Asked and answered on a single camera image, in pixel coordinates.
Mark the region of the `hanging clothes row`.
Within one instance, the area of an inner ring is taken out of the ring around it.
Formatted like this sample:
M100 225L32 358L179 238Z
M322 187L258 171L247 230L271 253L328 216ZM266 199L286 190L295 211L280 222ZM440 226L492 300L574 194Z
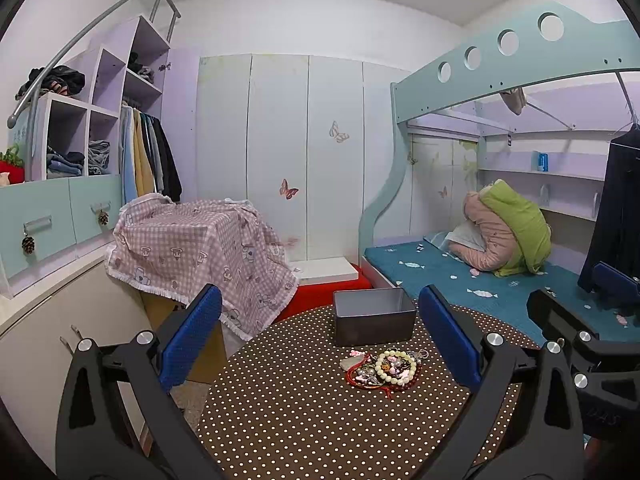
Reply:
M120 109L119 174L124 204L149 193L181 200L182 185L162 123L126 101Z

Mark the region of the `white wardrobe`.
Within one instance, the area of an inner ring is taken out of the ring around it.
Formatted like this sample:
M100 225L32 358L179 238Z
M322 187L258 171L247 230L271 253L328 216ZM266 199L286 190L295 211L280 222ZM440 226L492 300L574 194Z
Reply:
M292 261L358 260L358 224L390 173L403 70L313 55L201 58L196 195L249 200ZM332 122L349 134L338 144ZM299 192L279 194L283 179Z

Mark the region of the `beige butterfly sticker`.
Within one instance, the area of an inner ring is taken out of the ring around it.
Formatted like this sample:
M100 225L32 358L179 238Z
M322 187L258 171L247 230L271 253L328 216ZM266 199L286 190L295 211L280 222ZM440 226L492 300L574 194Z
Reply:
M341 131L337 122L332 122L332 126L329 130L329 137L336 143L341 144L349 139L349 134Z

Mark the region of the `purple shelf unit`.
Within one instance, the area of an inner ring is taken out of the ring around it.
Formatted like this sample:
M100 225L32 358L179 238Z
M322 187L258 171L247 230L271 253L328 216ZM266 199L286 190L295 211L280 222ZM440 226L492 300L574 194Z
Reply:
M100 32L87 50L66 60L66 66L85 75L85 87L76 96L40 96L32 140L23 150L29 179L54 176L47 162L50 148L61 155L83 154L82 174L90 176L89 146L98 141L110 148L102 174L118 174L122 107L160 116L169 50L152 22L139 15Z

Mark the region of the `cardboard box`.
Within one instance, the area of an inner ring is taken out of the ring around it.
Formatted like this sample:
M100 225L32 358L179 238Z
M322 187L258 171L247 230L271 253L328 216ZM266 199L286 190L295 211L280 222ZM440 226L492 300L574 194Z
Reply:
M213 300L189 308L174 300L142 292L152 329L160 338L160 381L178 385L179 379L211 384L227 363L219 311Z

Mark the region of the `white pillow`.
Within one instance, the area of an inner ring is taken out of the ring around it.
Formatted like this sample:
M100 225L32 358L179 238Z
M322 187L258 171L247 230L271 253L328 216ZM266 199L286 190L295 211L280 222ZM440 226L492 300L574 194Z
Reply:
M486 256L486 243L482 232L471 220L465 220L456 226L446 235L445 240L448 250L465 261Z

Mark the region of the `teal bunk bed frame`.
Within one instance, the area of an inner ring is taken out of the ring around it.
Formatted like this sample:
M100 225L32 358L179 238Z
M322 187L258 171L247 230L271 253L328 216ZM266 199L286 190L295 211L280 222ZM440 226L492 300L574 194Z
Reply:
M557 2L531 6L390 86L394 156L381 191L363 211L359 258L397 196L408 166L409 122L444 108L530 84L639 69L630 21L596 23Z

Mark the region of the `pink butterfly sticker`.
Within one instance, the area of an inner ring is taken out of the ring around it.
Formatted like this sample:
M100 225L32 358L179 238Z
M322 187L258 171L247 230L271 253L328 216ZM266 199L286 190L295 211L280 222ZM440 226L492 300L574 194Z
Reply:
M283 179L280 185L279 194L286 200L292 200L293 197L299 192L299 188L293 188L288 184L288 180Z

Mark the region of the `pink and green quilt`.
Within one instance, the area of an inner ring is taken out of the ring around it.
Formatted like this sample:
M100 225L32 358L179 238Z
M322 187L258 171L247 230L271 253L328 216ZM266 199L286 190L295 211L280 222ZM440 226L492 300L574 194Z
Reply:
M473 268L499 278L542 270L551 254L551 228L540 208L505 180L495 180L480 192L466 194L463 212L480 231L485 249L450 243L450 252Z

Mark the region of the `dark hanging garment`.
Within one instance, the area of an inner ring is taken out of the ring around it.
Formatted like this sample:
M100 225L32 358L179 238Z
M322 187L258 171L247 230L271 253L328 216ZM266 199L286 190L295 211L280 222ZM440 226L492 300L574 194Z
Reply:
M606 263L630 278L639 276L639 126L610 142L596 226L578 278L586 292L596 288L592 271Z

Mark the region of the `blue bed mattress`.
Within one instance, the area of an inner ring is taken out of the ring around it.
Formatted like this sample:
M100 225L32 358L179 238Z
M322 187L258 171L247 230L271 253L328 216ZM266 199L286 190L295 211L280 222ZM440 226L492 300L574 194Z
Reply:
M416 298L421 289L434 284L450 304L467 307L498 318L541 342L541 330L527 314L531 292L543 289L567 310L580 316L606 341L639 340L639 315L611 304L578 284L578 275L551 263L536 274L522 273L499 278L477 271L450 252L444 232L420 240L380 247L364 253L367 262L387 281Z

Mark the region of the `dark metal tin box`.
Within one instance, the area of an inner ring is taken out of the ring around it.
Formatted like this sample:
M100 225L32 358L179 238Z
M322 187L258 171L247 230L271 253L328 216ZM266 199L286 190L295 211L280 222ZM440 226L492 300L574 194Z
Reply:
M334 292L334 340L339 347L389 344L412 337L416 305L402 288Z

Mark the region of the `blue box on shelf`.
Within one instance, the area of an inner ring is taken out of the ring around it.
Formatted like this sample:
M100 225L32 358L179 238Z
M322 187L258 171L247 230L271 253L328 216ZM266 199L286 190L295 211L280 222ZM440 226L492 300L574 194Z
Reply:
M549 155L545 152L533 151L532 170L538 172L549 171Z

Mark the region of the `teal drawer cabinet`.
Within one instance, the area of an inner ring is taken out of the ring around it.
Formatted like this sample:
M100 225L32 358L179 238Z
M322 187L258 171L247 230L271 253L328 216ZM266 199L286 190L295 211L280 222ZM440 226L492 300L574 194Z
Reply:
M122 206L119 176L11 184L1 190L1 263L14 278L59 252L114 229Z

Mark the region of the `red ottoman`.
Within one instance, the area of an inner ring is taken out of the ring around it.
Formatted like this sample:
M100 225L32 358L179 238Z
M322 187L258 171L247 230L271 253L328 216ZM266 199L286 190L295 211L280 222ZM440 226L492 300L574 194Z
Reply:
M287 318L292 318L294 315L330 306L333 304L334 292L371 289L372 284L364 276L360 267L355 266L355 269L358 273L356 280L299 286L290 303L276 317L274 322L279 323Z

